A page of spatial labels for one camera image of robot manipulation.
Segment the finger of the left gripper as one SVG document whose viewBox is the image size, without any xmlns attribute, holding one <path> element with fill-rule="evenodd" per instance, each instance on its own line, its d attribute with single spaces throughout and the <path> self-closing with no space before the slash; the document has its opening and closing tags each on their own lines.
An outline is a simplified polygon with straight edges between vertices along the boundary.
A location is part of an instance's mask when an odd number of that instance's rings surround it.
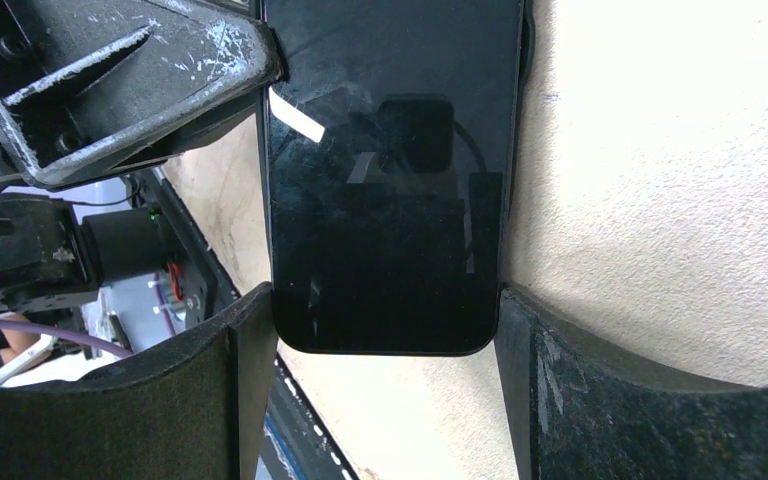
<svg viewBox="0 0 768 480">
<path fill-rule="evenodd" d="M 282 72 L 234 1 L 0 1 L 0 186 L 68 188 L 204 146 Z"/>
</svg>

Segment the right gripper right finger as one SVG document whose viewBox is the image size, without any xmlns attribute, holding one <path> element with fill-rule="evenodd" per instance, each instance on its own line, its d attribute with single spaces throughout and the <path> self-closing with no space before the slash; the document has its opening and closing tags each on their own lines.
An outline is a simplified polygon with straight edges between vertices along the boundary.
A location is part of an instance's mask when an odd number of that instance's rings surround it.
<svg viewBox="0 0 768 480">
<path fill-rule="evenodd" d="M 768 386 L 646 359 L 513 287 L 495 351 L 523 479 L 768 479 Z"/>
</svg>

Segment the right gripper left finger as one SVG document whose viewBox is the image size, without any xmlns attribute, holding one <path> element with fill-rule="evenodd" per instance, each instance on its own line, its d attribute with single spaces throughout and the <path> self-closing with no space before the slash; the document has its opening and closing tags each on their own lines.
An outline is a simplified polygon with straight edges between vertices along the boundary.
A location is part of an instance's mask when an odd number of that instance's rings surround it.
<svg viewBox="0 0 768 480">
<path fill-rule="evenodd" d="M 0 388 L 0 479 L 251 479 L 274 376 L 272 288 L 76 381 Z"/>
</svg>

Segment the black phone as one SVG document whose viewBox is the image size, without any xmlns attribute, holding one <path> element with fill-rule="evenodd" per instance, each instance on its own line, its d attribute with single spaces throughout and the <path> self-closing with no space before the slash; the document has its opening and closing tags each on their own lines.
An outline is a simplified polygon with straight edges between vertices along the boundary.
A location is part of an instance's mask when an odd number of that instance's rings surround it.
<svg viewBox="0 0 768 480">
<path fill-rule="evenodd" d="M 273 318 L 311 354 L 464 356 L 497 329 L 529 1 L 263 1 Z"/>
</svg>

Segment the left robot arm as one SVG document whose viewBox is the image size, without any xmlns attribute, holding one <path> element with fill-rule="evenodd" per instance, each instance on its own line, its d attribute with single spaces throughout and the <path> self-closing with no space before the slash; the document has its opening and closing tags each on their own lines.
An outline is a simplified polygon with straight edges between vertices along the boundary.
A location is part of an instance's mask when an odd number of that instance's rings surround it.
<svg viewBox="0 0 768 480">
<path fill-rule="evenodd" d="M 79 222 L 55 193 L 218 140 L 282 72 L 239 1 L 0 1 L 0 313 L 164 268 L 148 209 Z"/>
</svg>

